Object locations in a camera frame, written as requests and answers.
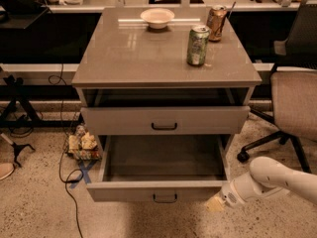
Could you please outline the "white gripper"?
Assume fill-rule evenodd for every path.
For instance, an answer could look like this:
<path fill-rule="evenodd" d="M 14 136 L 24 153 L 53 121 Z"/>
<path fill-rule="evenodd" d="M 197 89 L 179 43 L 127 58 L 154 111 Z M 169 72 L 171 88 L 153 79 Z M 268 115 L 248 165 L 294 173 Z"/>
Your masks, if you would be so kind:
<path fill-rule="evenodd" d="M 220 212 L 225 206 L 235 208 L 259 198 L 274 198 L 287 194 L 287 189 L 264 185 L 253 179 L 250 173 L 246 173 L 225 183 L 219 195 L 214 195 L 206 201 L 206 207 L 211 212 Z"/>

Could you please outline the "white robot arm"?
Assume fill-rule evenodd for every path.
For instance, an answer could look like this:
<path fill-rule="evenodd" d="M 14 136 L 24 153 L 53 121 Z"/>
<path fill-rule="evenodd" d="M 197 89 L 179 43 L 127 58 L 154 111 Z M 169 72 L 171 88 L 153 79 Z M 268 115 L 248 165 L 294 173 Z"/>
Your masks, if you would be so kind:
<path fill-rule="evenodd" d="M 290 191 L 316 204 L 317 176 L 293 170 L 269 157 L 258 157 L 251 161 L 247 173 L 223 184 L 205 206 L 211 212 L 218 212 Z"/>

